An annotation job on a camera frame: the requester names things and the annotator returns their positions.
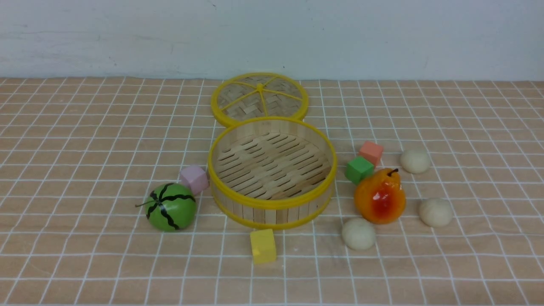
pear stem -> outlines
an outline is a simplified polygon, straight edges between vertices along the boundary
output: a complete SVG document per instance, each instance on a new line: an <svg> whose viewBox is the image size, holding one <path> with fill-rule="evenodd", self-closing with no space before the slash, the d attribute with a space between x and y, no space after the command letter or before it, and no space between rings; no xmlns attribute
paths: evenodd
<svg viewBox="0 0 544 306"><path fill-rule="evenodd" d="M391 176L391 174L393 174L393 172L398 172L398 171L399 171L399 169L398 169L398 168L397 168L397 169L395 169L395 170L392 170L391 172L387 173L387 176Z"/></svg>

beige ball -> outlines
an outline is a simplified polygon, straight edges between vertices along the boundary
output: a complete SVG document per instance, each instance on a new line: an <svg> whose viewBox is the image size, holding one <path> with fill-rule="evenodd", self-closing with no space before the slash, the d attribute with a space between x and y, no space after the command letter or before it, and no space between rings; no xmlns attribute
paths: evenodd
<svg viewBox="0 0 544 306"><path fill-rule="evenodd" d="M418 211L421 221L432 228L445 227L453 219L452 206L444 199L423 200Z"/></svg>
<svg viewBox="0 0 544 306"><path fill-rule="evenodd" d="M400 155L400 165L413 174L423 173L431 167L431 158L422 150L406 150Z"/></svg>
<svg viewBox="0 0 544 306"><path fill-rule="evenodd" d="M376 233L370 222L363 218L353 218L344 223L342 239L350 249L366 250L376 242Z"/></svg>

bamboo steamer lid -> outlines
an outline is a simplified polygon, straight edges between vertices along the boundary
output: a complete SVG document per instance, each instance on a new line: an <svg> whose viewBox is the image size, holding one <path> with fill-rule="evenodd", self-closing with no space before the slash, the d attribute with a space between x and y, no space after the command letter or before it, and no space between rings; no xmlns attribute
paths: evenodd
<svg viewBox="0 0 544 306"><path fill-rule="evenodd" d="M212 94L212 112L225 127L256 117L302 120L308 111L308 93L286 76L259 72L234 77Z"/></svg>

woven bamboo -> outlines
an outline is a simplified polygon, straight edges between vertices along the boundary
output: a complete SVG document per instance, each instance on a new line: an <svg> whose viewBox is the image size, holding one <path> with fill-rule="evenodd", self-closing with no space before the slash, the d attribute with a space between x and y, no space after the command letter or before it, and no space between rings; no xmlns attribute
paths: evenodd
<svg viewBox="0 0 544 306"><path fill-rule="evenodd" d="M225 126L265 116L302 120L307 108L308 95L304 88L277 74L235 77L220 85L212 96L212 111Z"/></svg>
<svg viewBox="0 0 544 306"><path fill-rule="evenodd" d="M337 161L329 140L301 121L254 118L228 128L208 157L214 199L254 228L304 224L327 206Z"/></svg>

green ball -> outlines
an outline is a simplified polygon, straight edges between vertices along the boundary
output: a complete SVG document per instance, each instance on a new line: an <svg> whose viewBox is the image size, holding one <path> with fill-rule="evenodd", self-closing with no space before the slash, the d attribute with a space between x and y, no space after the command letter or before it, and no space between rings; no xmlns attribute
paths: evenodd
<svg viewBox="0 0 544 306"><path fill-rule="evenodd" d="M196 201L191 190L178 183L160 185L146 202L146 217L159 230L181 230L193 222Z"/></svg>

